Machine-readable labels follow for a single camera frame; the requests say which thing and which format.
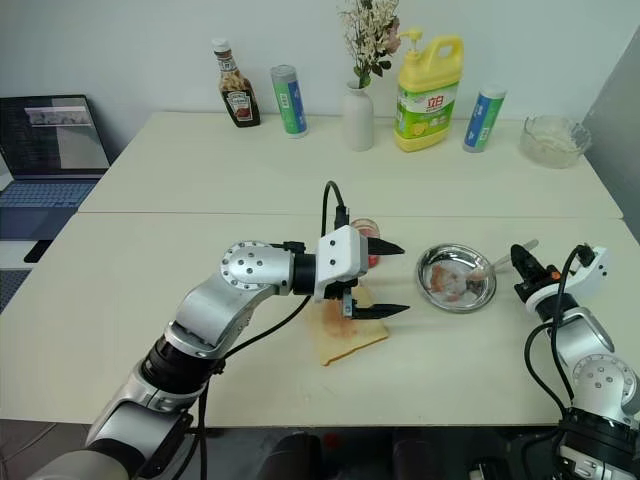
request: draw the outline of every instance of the ketchup bottle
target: ketchup bottle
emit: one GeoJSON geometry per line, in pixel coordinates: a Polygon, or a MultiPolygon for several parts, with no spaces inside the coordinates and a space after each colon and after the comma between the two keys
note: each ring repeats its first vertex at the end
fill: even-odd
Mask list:
{"type": "Polygon", "coordinates": [[[251,82],[240,73],[225,38],[211,40],[220,67],[220,93],[237,127],[260,125],[260,111],[251,82]]]}

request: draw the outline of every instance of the flowers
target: flowers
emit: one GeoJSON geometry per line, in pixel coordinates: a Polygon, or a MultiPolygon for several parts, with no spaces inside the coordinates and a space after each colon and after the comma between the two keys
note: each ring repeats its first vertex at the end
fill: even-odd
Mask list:
{"type": "Polygon", "coordinates": [[[391,62],[381,58],[394,54],[400,46],[397,6],[398,0],[347,0],[347,9],[340,12],[359,88],[371,83],[371,72],[382,77],[383,71],[391,68],[391,62]]]}

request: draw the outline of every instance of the bottle handle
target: bottle handle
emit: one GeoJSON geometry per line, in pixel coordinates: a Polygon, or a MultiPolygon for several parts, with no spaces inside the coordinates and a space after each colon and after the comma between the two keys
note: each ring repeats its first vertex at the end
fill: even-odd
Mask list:
{"type": "Polygon", "coordinates": [[[457,35],[441,35],[434,38],[429,45],[428,56],[426,58],[427,68],[436,67],[440,62],[455,61],[458,65],[462,66],[464,56],[464,43],[462,39],[457,35]],[[445,55],[440,56],[440,52],[443,48],[451,47],[451,51],[445,55]]]}

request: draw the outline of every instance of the white vase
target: white vase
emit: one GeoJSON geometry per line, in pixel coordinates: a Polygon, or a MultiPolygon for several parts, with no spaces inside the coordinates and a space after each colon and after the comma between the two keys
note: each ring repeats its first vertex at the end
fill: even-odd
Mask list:
{"type": "Polygon", "coordinates": [[[373,102],[355,80],[347,83],[342,102],[342,132],[351,150],[362,152],[373,146],[373,102]]]}

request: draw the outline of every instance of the laptop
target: laptop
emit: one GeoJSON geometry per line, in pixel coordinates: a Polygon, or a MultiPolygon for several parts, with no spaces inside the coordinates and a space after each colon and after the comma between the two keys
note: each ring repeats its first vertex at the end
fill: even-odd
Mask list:
{"type": "Polygon", "coordinates": [[[53,240],[109,161],[84,95],[0,98],[0,239],[53,240]]]}

